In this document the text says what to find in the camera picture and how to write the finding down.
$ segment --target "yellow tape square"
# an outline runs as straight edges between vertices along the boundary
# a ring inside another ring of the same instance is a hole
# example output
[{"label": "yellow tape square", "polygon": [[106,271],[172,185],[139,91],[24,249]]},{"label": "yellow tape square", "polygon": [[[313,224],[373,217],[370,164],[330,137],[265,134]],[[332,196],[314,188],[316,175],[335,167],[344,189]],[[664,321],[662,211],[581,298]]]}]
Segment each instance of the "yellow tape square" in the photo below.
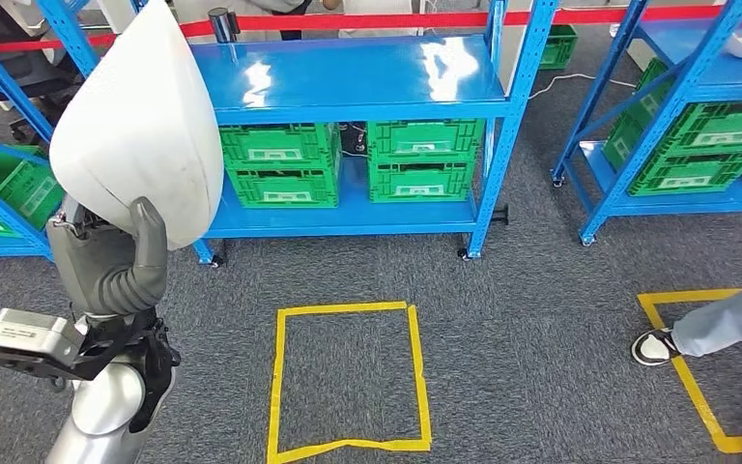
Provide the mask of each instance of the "yellow tape square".
[{"label": "yellow tape square", "polygon": [[[304,314],[337,314],[345,312],[404,310],[408,315],[408,330],[411,337],[411,354],[414,359],[414,381],[416,383],[416,409],[419,414],[418,439],[363,440],[349,438],[279,452],[280,438],[280,393],[283,386],[283,361],[286,344],[286,319]],[[282,464],[304,459],[315,454],[342,447],[376,448],[389,451],[428,451],[431,449],[431,419],[428,413],[428,390],[422,375],[422,345],[419,342],[419,326],[416,321],[416,306],[405,302],[332,304],[280,309],[277,311],[277,335],[275,340],[274,371],[271,382],[271,408],[269,413],[269,439],[266,460],[269,464]]]},{"label": "yellow tape square", "polygon": [[[722,288],[714,290],[691,290],[684,292],[666,292],[666,293],[641,293],[639,294],[639,303],[642,304],[644,312],[647,314],[647,318],[655,329],[661,329],[665,327],[664,321],[661,319],[661,315],[658,313],[657,305],[666,305],[671,303],[694,303],[694,302],[714,302],[717,300],[723,300],[735,295],[740,292],[742,288]],[[693,401],[693,405],[696,407],[696,411],[699,412],[699,416],[706,426],[709,432],[712,442],[720,452],[729,454],[742,452],[742,435],[739,436],[728,436],[718,420],[712,414],[712,409],[709,407],[704,398],[699,384],[696,382],[693,373],[690,372],[690,367],[684,361],[683,357],[674,358],[672,360],[672,366],[675,367],[675,371],[678,373],[678,377],[681,379],[681,383],[684,384],[684,389],[690,395],[690,399]]]}]

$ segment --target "stacked crates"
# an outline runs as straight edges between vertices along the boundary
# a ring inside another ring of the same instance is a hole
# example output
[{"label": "stacked crates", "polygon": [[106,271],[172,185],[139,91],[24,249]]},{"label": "stacked crates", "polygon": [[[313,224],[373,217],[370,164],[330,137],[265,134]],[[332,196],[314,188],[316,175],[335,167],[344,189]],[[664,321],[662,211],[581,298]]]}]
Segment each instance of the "stacked crates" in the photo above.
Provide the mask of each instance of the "stacked crates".
[{"label": "stacked crates", "polygon": [[[664,63],[653,59],[638,89],[666,70]],[[641,138],[671,86],[668,79],[616,121],[604,148],[616,169]],[[694,103],[672,122],[628,192],[653,195],[722,191],[741,174],[742,103]]]},{"label": "stacked crates", "polygon": [[369,122],[371,201],[466,200],[484,129],[483,119]]},{"label": "stacked crates", "polygon": [[222,127],[220,141],[245,208],[337,206],[340,135],[334,124]]},{"label": "stacked crates", "polygon": [[[36,146],[16,146],[29,154],[38,153]],[[35,228],[41,229],[64,197],[47,166],[0,153],[0,198],[12,206]],[[19,234],[0,219],[0,237]]]}]

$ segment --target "sneaker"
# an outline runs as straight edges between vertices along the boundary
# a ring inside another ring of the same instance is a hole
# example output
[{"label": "sneaker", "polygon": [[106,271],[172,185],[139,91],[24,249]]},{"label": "sneaker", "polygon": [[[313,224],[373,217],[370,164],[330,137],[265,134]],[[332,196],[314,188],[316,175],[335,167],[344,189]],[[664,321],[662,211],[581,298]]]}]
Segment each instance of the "sneaker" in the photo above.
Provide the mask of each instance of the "sneaker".
[{"label": "sneaker", "polygon": [[660,365],[681,356],[672,342],[672,329],[656,329],[642,333],[633,342],[633,359],[643,365]]}]

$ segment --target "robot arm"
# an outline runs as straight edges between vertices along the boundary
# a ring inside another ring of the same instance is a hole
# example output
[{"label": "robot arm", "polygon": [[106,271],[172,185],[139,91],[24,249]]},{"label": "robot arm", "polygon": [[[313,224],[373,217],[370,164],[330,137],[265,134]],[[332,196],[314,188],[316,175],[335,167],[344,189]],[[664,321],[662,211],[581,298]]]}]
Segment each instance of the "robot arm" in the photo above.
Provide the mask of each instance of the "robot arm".
[{"label": "robot arm", "polygon": [[47,224],[55,264],[84,316],[0,311],[0,365],[71,380],[71,414],[48,463],[133,463],[174,385],[180,355],[155,304],[166,281],[166,231],[146,198],[130,206],[135,237],[71,200]]}]

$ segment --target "red rope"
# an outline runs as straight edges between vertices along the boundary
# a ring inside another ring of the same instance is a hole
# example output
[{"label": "red rope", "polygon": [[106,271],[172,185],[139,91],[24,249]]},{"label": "red rope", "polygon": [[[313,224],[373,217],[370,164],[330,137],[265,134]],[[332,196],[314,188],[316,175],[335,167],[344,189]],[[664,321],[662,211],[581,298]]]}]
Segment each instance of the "red rope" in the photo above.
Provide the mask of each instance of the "red rope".
[{"label": "red rope", "polygon": [[[700,19],[715,17],[721,6],[652,7],[644,12],[644,20]],[[579,8],[558,10],[554,24],[609,24],[621,22],[624,8]],[[504,23],[509,26],[528,24],[529,12],[509,12]],[[333,30],[333,29],[378,29],[402,27],[484,27],[488,14],[476,13],[430,13],[430,14],[308,14],[300,16],[238,16],[238,24],[244,31],[257,30]],[[187,37],[208,36],[212,33],[209,21],[182,24]],[[100,34],[87,38],[93,46],[110,46],[115,42],[114,34]],[[0,52],[61,48],[61,41],[33,41],[0,43]]]}]

